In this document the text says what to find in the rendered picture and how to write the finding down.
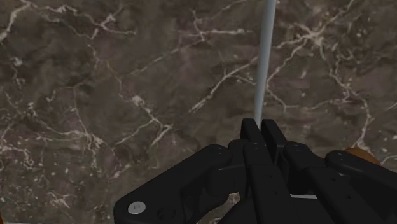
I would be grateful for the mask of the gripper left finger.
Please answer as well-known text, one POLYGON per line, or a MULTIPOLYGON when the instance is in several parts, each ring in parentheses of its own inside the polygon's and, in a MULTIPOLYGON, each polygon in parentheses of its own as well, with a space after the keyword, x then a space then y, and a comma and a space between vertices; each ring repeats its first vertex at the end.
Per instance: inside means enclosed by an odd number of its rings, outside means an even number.
POLYGON ((232 193, 236 203, 218 224, 298 224, 284 177, 276 166, 287 143, 273 120, 242 121, 240 139, 212 144, 120 198, 115 224, 197 224, 232 193))

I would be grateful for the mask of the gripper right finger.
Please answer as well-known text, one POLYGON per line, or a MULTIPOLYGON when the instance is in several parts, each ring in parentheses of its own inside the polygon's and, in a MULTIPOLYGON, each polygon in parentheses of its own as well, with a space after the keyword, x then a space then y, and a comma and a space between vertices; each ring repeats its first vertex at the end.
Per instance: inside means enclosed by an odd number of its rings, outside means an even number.
POLYGON ((321 158, 287 141, 270 119, 262 121, 261 134, 288 190, 312 192, 335 224, 397 224, 397 173, 347 151, 321 158))

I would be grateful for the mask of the brown rounded object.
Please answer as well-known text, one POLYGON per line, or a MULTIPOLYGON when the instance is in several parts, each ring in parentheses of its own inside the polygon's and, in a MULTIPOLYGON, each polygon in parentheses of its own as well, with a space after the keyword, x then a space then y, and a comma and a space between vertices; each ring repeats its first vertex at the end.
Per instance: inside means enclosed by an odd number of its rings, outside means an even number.
POLYGON ((371 155, 369 152, 365 151, 364 149, 353 147, 353 148, 346 148, 344 151, 352 155, 355 155, 359 158, 362 158, 366 161, 369 161, 373 164, 380 165, 380 162, 373 155, 371 155))

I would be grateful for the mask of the slim grey rod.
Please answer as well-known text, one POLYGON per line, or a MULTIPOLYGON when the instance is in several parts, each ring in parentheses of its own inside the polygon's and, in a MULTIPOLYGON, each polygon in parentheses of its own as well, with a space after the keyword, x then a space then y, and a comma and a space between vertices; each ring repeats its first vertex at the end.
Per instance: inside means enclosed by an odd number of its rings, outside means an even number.
POLYGON ((258 127, 261 127, 261 116, 267 86, 276 6, 277 0, 265 0, 265 11, 261 24, 260 50, 257 60, 258 71, 254 98, 254 120, 258 127))

